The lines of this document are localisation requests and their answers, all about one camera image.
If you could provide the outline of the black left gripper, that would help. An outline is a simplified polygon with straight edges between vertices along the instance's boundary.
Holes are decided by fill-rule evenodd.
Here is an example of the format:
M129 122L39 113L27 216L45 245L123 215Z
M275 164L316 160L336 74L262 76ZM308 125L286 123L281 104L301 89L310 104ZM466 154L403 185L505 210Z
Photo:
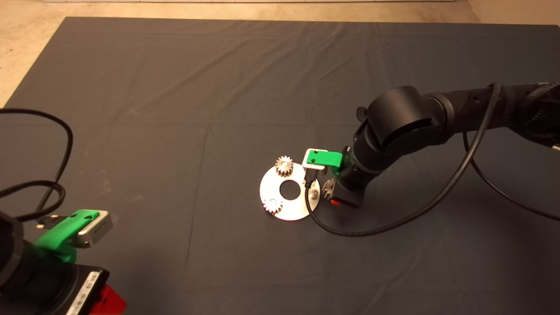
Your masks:
M47 259L24 262L11 277L12 315L123 315L127 302L98 266Z

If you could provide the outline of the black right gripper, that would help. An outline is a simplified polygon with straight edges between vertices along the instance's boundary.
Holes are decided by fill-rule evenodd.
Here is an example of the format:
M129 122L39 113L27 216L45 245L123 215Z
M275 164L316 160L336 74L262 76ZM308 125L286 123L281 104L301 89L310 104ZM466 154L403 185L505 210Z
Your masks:
M364 192L370 183L370 174L365 173L339 173L335 183L335 199L332 205L346 205L359 208L363 205Z

